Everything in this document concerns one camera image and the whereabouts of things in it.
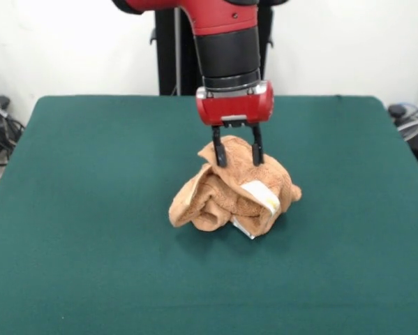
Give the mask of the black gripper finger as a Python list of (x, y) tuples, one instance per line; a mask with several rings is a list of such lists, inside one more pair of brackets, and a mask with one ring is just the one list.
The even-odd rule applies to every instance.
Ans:
[(251, 126), (254, 143), (252, 146), (252, 154), (253, 154), (253, 164), (254, 165), (261, 165), (264, 163), (264, 152), (262, 148), (262, 134), (260, 130), (259, 124), (254, 124)]
[(227, 158), (225, 153), (225, 147), (221, 142), (221, 131), (220, 126), (212, 126), (212, 142), (214, 145), (214, 151), (216, 156), (216, 164), (219, 167), (227, 166)]

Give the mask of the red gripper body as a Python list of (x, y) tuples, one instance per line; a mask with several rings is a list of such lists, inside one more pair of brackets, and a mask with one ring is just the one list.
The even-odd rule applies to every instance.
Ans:
[(274, 108), (274, 90), (267, 80), (238, 91), (215, 92), (199, 87), (195, 99), (199, 116), (208, 126), (266, 122)]

